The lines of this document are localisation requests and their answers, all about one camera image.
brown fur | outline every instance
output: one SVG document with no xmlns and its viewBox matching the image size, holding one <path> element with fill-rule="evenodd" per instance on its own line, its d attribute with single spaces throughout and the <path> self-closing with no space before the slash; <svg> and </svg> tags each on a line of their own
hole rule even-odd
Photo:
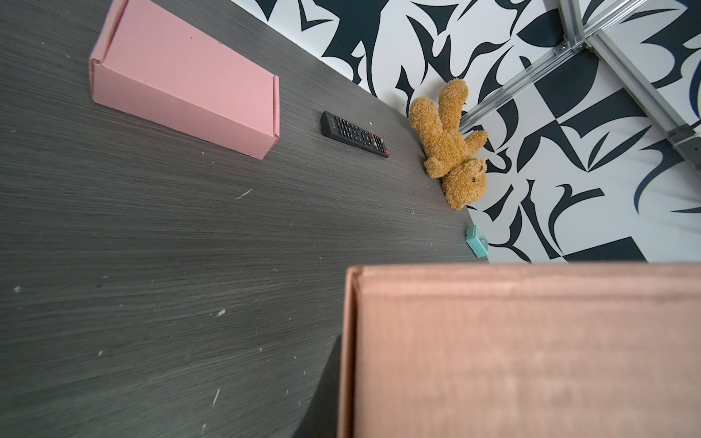
<svg viewBox="0 0 701 438">
<path fill-rule="evenodd" d="M 440 93 L 438 107 L 428 97 L 419 97 L 411 103 L 409 109 L 409 121 L 418 132 L 423 151 L 426 153 L 424 166 L 428 176 L 445 177 L 459 169 L 452 177 L 448 176 L 443 180 L 446 199 L 455 210 L 480 199 L 486 189 L 484 161 L 482 160 L 482 173 L 478 172 L 479 166 L 469 163 L 472 162 L 470 158 L 486 143 L 487 133 L 476 131 L 468 138 L 463 138 L 458 131 L 461 109 L 468 93 L 465 81 L 453 79 Z"/>
</svg>

cardboard box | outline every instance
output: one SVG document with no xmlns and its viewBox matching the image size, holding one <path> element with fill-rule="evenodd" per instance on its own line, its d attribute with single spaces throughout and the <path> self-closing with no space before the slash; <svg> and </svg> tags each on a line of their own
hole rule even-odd
<svg viewBox="0 0 701 438">
<path fill-rule="evenodd" d="M 339 438 L 701 437 L 701 266 L 351 268 Z"/>
<path fill-rule="evenodd" d="M 114 0 L 90 55 L 98 104 L 255 158 L 280 137 L 278 77 L 149 0 Z"/>
</svg>

teal box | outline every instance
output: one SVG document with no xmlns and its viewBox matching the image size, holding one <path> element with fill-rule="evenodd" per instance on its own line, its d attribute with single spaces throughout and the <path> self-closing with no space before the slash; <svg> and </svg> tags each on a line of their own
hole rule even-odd
<svg viewBox="0 0 701 438">
<path fill-rule="evenodd" d="M 479 229 L 479 226 L 475 225 L 468 229 L 468 232 L 465 234 L 465 241 L 472 248 L 477 258 L 484 257 L 489 253 L 489 242 L 487 242 L 486 236 Z"/>
</svg>

plush toy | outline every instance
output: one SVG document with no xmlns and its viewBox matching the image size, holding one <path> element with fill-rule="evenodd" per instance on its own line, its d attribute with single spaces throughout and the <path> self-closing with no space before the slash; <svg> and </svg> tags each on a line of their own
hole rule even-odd
<svg viewBox="0 0 701 438">
<path fill-rule="evenodd" d="M 468 93 L 465 81 L 453 79 L 440 93 L 438 107 L 428 97 L 419 97 L 409 109 L 409 121 L 426 153 L 426 173 L 444 177 L 443 191 L 455 210 L 480 199 L 486 190 L 486 163 L 472 156 L 486 143 L 487 133 L 476 131 L 463 138 L 458 131 Z"/>
</svg>

paint chip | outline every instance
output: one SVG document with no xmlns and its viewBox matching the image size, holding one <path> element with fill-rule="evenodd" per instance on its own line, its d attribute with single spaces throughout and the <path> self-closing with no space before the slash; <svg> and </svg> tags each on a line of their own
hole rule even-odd
<svg viewBox="0 0 701 438">
<path fill-rule="evenodd" d="M 238 198 L 234 198 L 234 200 L 243 198 L 243 197 L 246 196 L 247 194 L 251 193 L 251 190 L 253 190 L 253 189 L 250 189 L 249 191 L 247 191 L 247 192 L 244 193 L 243 195 L 239 196 Z"/>
</svg>

